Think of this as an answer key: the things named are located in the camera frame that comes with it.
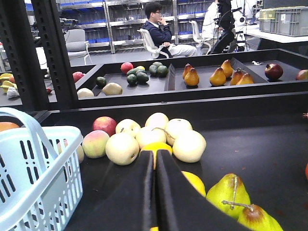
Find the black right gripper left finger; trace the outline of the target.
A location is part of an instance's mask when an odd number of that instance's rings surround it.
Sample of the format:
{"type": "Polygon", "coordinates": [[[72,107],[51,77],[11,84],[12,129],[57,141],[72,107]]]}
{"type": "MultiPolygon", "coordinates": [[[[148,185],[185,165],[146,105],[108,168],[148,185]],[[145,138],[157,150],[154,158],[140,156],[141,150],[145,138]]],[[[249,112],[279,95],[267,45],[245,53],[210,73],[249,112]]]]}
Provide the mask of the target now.
{"type": "Polygon", "coordinates": [[[106,189],[84,195],[67,231],[148,231],[151,227],[153,153],[141,152],[132,170],[108,196],[106,189]]]}

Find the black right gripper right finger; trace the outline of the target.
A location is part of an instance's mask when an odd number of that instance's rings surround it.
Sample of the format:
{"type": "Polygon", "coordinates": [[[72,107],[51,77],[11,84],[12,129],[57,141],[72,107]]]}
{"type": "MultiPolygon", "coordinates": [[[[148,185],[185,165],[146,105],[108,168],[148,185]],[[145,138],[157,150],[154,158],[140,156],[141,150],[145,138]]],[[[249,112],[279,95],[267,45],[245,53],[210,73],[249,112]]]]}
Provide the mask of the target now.
{"type": "Polygon", "coordinates": [[[186,179],[167,150],[156,156],[155,198],[160,231],[247,231],[209,203],[186,179]]]}

